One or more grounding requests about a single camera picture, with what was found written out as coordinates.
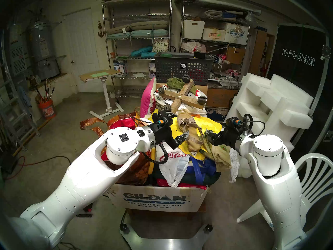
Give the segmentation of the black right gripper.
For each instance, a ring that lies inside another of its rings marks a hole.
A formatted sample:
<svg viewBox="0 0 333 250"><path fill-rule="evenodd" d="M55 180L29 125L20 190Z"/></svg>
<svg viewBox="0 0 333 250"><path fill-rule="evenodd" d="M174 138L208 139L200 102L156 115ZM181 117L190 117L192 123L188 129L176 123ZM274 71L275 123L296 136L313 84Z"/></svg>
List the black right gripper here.
<svg viewBox="0 0 333 250"><path fill-rule="evenodd" d="M223 131L218 134L214 133L212 130L206 130L206 137L210 144L213 146L226 145L235 149L236 140L239 137L239 129L234 125L231 127L227 125L222 125Z"/></svg>

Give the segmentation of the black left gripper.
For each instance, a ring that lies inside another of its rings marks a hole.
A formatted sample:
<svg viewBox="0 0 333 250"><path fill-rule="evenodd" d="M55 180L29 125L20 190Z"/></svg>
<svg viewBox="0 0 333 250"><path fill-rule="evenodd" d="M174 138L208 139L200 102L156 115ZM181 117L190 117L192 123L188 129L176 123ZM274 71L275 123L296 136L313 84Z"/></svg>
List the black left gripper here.
<svg viewBox="0 0 333 250"><path fill-rule="evenodd" d="M164 111L164 117L174 118L178 117L177 114ZM171 125L173 124L172 119L161 119L157 121L157 132L156 132L156 142L157 143L167 143L172 149L179 147L184 141L187 140L189 136L189 131L173 138Z"/></svg>

